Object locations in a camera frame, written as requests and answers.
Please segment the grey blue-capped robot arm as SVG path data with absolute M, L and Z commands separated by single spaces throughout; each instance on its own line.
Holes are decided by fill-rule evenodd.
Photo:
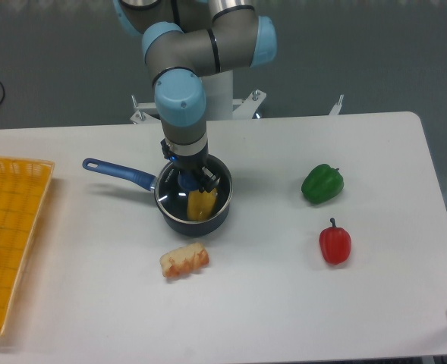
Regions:
M 183 173 L 182 188 L 209 192 L 220 173 L 209 166 L 202 77 L 271 62 L 277 35 L 251 1 L 115 1 L 122 26 L 142 37 L 162 152 Z

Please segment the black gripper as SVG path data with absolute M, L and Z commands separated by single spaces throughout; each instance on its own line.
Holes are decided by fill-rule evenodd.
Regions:
M 160 144 L 164 158 L 196 180 L 201 193 L 209 193 L 217 188 L 221 172 L 216 165 L 206 166 L 208 157 L 206 137 L 188 145 L 179 145 L 164 138 Z

